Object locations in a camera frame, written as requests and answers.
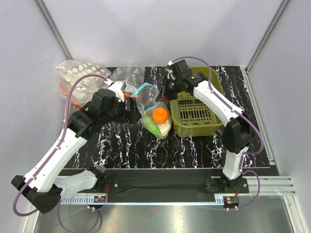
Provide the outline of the orange carrot toy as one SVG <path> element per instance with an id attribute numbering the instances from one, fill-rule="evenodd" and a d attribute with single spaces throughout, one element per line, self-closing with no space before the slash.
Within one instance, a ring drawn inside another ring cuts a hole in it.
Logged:
<path id="1" fill-rule="evenodd" d="M 152 118 L 156 123 L 164 123 L 169 117 L 168 110 L 164 107 L 158 107 L 152 112 Z"/>

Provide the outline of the clear blue-zipper bag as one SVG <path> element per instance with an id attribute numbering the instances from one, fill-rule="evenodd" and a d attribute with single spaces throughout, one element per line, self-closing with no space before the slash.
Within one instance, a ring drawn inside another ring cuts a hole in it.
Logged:
<path id="1" fill-rule="evenodd" d="M 143 127 L 156 138 L 163 139 L 168 136 L 173 120 L 166 104 L 156 101 L 158 95 L 156 86 L 144 83 L 131 96 L 136 99 Z"/>

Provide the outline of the green vegetable toy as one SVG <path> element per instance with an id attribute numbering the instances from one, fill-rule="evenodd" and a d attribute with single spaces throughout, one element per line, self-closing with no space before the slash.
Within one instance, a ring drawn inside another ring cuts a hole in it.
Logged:
<path id="1" fill-rule="evenodd" d="M 142 118 L 142 124 L 143 126 L 151 132 L 156 137 L 161 137 L 161 131 L 157 124 L 152 120 L 152 118 L 148 115 L 144 115 Z"/>

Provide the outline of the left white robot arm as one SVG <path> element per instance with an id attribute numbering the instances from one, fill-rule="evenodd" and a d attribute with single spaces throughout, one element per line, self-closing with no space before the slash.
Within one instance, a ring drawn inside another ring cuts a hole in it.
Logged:
<path id="1" fill-rule="evenodd" d="M 17 201 L 24 196 L 37 211 L 46 214 L 64 197 L 83 190 L 100 192 L 105 186 L 104 168 L 88 167 L 81 173 L 59 179 L 57 176 L 70 158 L 110 122 L 135 124 L 141 118 L 134 97 L 119 101 L 116 97 L 101 97 L 81 109 L 65 115 L 62 134 L 40 162 L 26 175 L 16 175 L 11 183 L 18 190 L 13 210 L 18 216 Z"/>

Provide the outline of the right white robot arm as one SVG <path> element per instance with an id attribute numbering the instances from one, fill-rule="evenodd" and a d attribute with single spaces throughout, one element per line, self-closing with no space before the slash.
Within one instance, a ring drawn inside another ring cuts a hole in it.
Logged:
<path id="1" fill-rule="evenodd" d="M 249 145 L 258 130 L 251 121 L 253 114 L 248 115 L 235 106 L 215 89 L 208 78 L 201 72 L 187 76 L 163 79 L 160 94 L 156 101 L 175 100 L 177 94 L 185 91 L 204 103 L 222 122 L 225 130 L 222 144 L 226 150 L 225 165 L 222 175 L 215 182 L 216 189 L 232 192 L 241 182 L 242 163 Z"/>

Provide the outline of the clear red-zipper bag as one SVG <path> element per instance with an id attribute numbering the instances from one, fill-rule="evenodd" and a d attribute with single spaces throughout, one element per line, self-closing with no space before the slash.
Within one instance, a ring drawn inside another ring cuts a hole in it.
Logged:
<path id="1" fill-rule="evenodd" d="M 63 85 L 62 83 L 59 84 L 58 87 L 58 95 L 62 97 L 63 99 L 67 99 L 69 96 L 69 92 L 71 90 L 71 85 Z M 70 103 L 72 103 L 74 106 L 76 106 L 78 109 L 81 109 L 86 93 L 84 93 L 80 88 L 75 88 L 72 92 Z"/>

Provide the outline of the clear orange-zipper bag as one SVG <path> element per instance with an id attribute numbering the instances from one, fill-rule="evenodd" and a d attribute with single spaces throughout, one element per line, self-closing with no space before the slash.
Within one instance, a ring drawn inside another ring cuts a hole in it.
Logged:
<path id="1" fill-rule="evenodd" d="M 118 67 L 111 76 L 110 80 L 114 82 L 123 82 L 126 84 L 124 92 L 133 94 L 144 83 L 145 67 Z"/>

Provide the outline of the bag of white discs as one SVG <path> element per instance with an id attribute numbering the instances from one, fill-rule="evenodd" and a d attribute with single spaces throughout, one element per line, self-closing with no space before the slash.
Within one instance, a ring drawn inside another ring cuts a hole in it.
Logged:
<path id="1" fill-rule="evenodd" d="M 80 62 L 76 60 L 66 60 L 56 67 L 62 84 L 70 90 L 73 84 L 81 77 L 87 74 L 97 74 L 105 78 L 111 76 L 111 71 L 106 67 L 89 62 Z M 80 81 L 75 90 L 82 92 L 95 92 L 103 84 L 104 80 L 99 77 L 87 77 Z"/>

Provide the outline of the olive green plastic bin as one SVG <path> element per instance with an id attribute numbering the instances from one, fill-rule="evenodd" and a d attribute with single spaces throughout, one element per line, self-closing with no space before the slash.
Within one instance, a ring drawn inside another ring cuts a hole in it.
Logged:
<path id="1" fill-rule="evenodd" d="M 204 103 L 187 92 L 170 101 L 170 109 L 174 132 L 182 138 L 211 136 L 223 126 Z"/>

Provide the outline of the black marble pattern mat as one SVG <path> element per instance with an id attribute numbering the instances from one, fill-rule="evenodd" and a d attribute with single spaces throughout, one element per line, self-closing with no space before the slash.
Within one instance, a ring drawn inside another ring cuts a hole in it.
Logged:
<path id="1" fill-rule="evenodd" d="M 213 66 L 224 95 L 245 110 L 253 110 L 240 67 Z M 145 67 L 144 82 L 158 88 L 162 84 L 164 67 Z M 221 143 L 223 127 L 212 136 L 181 138 L 171 128 L 164 139 L 157 139 L 142 127 L 110 123 L 102 126 L 87 144 L 75 153 L 66 169 L 82 169 L 104 165 L 106 168 L 208 168 L 221 167 L 225 149 Z M 248 155 L 243 166 L 268 167 L 268 155 Z"/>

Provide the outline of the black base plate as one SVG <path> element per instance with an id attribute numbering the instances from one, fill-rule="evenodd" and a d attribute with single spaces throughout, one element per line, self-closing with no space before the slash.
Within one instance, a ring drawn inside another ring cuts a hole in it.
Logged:
<path id="1" fill-rule="evenodd" d="M 105 175 L 108 203 L 200 204 L 249 193 L 245 178 L 228 184 L 219 168 L 108 169 Z"/>

